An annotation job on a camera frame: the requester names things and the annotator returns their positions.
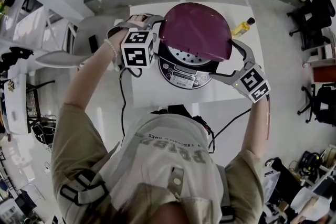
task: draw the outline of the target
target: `white table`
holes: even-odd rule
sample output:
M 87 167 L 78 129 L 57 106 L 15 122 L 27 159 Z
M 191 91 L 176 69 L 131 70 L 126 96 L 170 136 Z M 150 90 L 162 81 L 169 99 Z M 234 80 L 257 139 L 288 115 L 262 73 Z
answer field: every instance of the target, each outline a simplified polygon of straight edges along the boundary
M 156 3 L 132 6 L 130 14 L 151 13 L 164 16 L 172 7 L 180 2 Z M 219 13 L 227 20 L 231 29 L 250 17 L 254 17 L 252 9 L 246 6 L 198 2 L 207 5 Z M 248 45 L 256 58 L 256 62 L 264 69 L 263 53 L 257 30 L 257 24 L 251 26 L 250 31 L 242 35 L 239 40 Z M 158 32 L 159 24 L 154 26 L 154 32 Z M 157 52 L 159 39 L 154 44 L 154 50 Z M 240 70 L 243 67 L 243 58 L 241 54 L 233 48 L 229 61 L 221 62 L 217 72 L 231 74 L 234 70 Z M 211 80 L 206 86 L 194 90 L 185 90 L 175 87 L 168 83 L 161 75 L 158 63 L 150 69 L 143 69 L 140 78 L 132 77 L 133 102 L 135 107 L 144 106 L 166 106 L 175 104 L 193 104 L 229 99 L 244 98 L 233 87 L 225 85 L 219 81 Z
M 4 84 L 9 130 L 14 134 L 28 134 L 26 80 L 25 74 L 15 77 L 13 92 L 9 91 L 8 82 Z

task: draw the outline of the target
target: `lid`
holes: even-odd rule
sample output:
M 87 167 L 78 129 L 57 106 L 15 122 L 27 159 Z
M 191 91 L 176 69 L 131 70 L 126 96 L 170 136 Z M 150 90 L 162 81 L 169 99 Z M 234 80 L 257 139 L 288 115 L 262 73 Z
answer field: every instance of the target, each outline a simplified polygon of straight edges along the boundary
M 256 21 L 251 17 L 251 18 L 250 18 L 249 20 L 247 20 L 246 22 L 247 22 L 247 24 L 252 25 L 252 24 L 254 24 Z
M 173 7 L 160 26 L 159 37 L 166 46 L 212 61 L 231 56 L 231 31 L 224 17 L 198 3 Z

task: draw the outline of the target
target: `bracelet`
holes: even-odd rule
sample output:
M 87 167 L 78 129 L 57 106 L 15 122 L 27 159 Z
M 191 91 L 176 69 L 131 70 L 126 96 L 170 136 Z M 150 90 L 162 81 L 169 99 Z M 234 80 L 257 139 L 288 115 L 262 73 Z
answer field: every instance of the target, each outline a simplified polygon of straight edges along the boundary
M 117 53 L 117 51 L 116 51 L 114 45 L 112 44 L 112 42 L 109 41 L 108 39 L 104 39 L 104 41 L 105 41 L 107 44 L 110 45 L 111 49 L 112 49 L 113 52 L 114 52 L 114 58 L 117 59 L 117 57 L 118 57 L 118 53 Z

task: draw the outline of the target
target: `beige shirt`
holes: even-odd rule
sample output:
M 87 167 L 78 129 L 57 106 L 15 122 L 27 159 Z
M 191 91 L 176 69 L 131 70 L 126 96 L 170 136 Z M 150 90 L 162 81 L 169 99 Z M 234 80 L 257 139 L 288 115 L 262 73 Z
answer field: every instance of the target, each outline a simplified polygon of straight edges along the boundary
M 91 168 L 107 154 L 99 133 L 87 115 L 69 105 L 64 106 L 59 113 L 52 152 L 56 197 L 65 177 L 73 178 L 81 169 Z M 258 223 L 264 203 L 260 159 L 250 151 L 242 151 L 225 170 L 236 223 Z M 97 210 L 105 220 L 113 215 L 108 212 L 111 211 L 109 206 Z M 92 222 L 95 221 L 91 218 L 87 223 Z

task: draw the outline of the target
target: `person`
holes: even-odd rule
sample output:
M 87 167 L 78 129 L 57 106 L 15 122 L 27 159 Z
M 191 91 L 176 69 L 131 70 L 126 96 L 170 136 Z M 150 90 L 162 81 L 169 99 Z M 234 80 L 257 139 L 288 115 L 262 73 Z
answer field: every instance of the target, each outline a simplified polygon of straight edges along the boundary
M 330 208 L 328 199 L 301 186 L 294 175 L 282 164 L 279 157 L 269 159 L 265 166 L 272 167 L 275 171 L 280 172 L 275 189 L 290 206 L 290 209 L 296 213 L 296 216 L 290 222 L 291 224 L 300 223 L 303 220 L 323 223 L 325 219 L 328 219 Z
M 146 17 L 134 15 L 129 22 L 141 26 Z M 110 37 L 79 70 L 58 115 L 51 173 L 65 222 L 225 223 L 234 215 L 236 223 L 258 223 L 266 97 L 252 105 L 242 149 L 225 172 L 208 153 L 205 128 L 178 111 L 145 115 L 129 128 L 118 152 L 107 152 L 85 109 L 127 32 Z M 107 194 L 97 200 L 93 189 Z M 225 197 L 230 206 L 221 206 Z

